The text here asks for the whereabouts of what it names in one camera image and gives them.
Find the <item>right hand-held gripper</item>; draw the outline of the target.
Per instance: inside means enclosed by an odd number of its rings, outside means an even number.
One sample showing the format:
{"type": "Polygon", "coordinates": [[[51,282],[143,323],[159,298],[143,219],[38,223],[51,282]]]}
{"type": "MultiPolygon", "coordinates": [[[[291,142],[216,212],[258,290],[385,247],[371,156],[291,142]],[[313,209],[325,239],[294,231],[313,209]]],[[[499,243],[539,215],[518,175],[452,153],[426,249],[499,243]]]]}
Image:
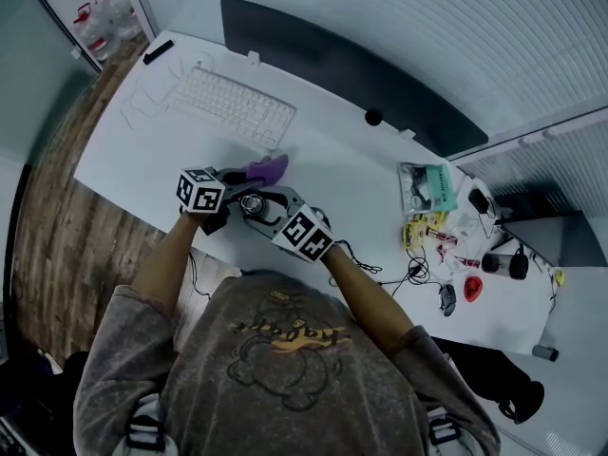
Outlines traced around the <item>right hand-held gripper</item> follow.
{"type": "Polygon", "coordinates": [[[279,249],[308,263],[315,263],[333,245],[333,233],[318,212],[288,186],[262,189],[266,208],[273,214],[243,215],[244,222],[279,249]]]}

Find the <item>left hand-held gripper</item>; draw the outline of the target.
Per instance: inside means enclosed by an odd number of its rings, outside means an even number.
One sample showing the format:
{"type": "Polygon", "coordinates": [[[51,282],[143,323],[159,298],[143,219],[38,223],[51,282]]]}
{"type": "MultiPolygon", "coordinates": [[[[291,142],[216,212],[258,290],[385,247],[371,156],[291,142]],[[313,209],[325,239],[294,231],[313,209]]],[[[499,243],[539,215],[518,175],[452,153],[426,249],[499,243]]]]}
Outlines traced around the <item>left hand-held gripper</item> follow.
{"type": "Polygon", "coordinates": [[[247,183],[251,180],[243,169],[182,169],[176,192],[180,210],[206,216],[202,230],[205,234],[213,234],[227,224],[231,203],[239,202],[243,196],[263,186],[262,183],[247,183]]]}

